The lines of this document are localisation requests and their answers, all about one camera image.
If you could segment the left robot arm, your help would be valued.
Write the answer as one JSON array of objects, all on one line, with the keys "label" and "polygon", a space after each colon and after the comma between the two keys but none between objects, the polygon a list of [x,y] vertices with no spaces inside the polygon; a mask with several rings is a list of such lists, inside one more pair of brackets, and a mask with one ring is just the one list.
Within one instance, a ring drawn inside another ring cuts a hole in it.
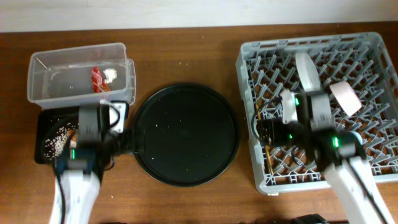
[{"label": "left robot arm", "polygon": [[144,152],[144,137],[124,128],[128,113],[127,102],[104,100],[81,105],[72,115],[78,128],[51,162],[55,175],[51,223],[88,223],[103,174],[114,158]]}]

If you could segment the red snack wrapper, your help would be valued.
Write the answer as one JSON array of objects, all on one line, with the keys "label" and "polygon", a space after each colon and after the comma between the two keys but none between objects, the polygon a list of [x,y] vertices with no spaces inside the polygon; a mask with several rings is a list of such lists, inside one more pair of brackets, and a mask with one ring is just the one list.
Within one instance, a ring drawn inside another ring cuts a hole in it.
[{"label": "red snack wrapper", "polygon": [[91,81],[92,81],[92,84],[93,84],[93,91],[95,93],[101,93],[101,92],[110,91],[109,87],[104,82],[102,74],[101,74],[101,72],[100,72],[98,67],[93,67],[91,69]]}]

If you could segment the white tissue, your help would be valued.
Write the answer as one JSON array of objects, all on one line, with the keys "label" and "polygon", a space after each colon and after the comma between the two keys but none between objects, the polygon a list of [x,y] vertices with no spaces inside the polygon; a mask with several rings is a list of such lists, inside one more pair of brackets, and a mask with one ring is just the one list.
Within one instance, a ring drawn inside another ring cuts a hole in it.
[{"label": "white tissue", "polygon": [[118,77],[117,70],[113,68],[107,68],[103,71],[103,73],[105,75],[104,82],[106,84],[112,83]]}]

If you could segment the wooden chopstick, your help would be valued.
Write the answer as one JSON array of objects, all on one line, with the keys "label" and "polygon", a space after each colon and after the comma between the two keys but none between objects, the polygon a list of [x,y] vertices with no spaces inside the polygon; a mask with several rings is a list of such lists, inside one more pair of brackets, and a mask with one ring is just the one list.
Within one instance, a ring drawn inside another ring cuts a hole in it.
[{"label": "wooden chopstick", "polygon": [[264,149],[265,149],[265,152],[266,152],[266,158],[267,158],[269,173],[271,175],[274,175],[274,170],[272,168],[272,161],[271,161],[271,155],[270,155],[270,147],[269,146],[264,146]]},{"label": "wooden chopstick", "polygon": [[261,107],[258,104],[256,104],[256,117],[261,119]]}]

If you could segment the grey round plate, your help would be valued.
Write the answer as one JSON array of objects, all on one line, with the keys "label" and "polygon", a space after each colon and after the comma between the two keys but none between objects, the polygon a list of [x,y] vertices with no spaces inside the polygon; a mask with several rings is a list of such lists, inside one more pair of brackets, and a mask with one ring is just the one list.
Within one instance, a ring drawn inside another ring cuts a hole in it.
[{"label": "grey round plate", "polygon": [[307,53],[296,53],[295,63],[304,91],[320,91],[322,85],[316,66]]}]

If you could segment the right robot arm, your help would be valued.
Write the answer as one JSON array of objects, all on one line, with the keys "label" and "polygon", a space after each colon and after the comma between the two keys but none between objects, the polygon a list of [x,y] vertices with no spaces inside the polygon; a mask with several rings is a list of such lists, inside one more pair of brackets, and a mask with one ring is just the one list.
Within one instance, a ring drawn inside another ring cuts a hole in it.
[{"label": "right robot arm", "polygon": [[264,103],[251,118],[251,131],[264,146],[296,146],[316,163],[342,204],[350,223],[393,223],[374,180],[362,139],[339,131],[331,117],[324,91],[294,93],[284,90],[281,119],[260,119]]}]

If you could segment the pink bowl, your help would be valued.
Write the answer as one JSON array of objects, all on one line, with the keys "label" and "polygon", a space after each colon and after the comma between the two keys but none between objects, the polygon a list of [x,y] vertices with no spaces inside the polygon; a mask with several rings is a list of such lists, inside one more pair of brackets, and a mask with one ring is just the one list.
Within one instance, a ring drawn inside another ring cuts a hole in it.
[{"label": "pink bowl", "polygon": [[330,85],[330,90],[348,116],[354,115],[361,109],[362,104],[348,82],[343,81],[332,84]]}]

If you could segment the light blue plastic cup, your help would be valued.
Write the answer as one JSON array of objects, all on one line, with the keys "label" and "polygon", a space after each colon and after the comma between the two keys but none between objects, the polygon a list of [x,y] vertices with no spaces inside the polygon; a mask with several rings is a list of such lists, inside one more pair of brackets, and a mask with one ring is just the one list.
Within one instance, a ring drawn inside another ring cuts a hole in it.
[{"label": "light blue plastic cup", "polygon": [[363,145],[363,139],[362,139],[361,135],[358,132],[356,132],[356,131],[350,131],[350,133],[353,134],[357,138],[359,144],[362,146]]}]

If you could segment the food scraps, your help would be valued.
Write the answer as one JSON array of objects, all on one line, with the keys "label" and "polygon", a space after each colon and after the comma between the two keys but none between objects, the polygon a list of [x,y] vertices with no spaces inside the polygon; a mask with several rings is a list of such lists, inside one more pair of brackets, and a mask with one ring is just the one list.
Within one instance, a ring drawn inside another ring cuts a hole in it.
[{"label": "food scraps", "polygon": [[78,124],[67,123],[57,128],[44,140],[43,156],[45,159],[53,159],[59,156],[69,136],[78,128]]}]

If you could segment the orange carrot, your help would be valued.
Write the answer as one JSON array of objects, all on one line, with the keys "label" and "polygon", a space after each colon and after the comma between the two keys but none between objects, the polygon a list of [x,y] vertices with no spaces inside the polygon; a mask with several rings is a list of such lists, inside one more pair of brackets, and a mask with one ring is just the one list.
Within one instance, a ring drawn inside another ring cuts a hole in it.
[{"label": "orange carrot", "polygon": [[70,142],[77,143],[77,136],[76,129],[70,129],[67,131],[67,137],[70,138]]}]

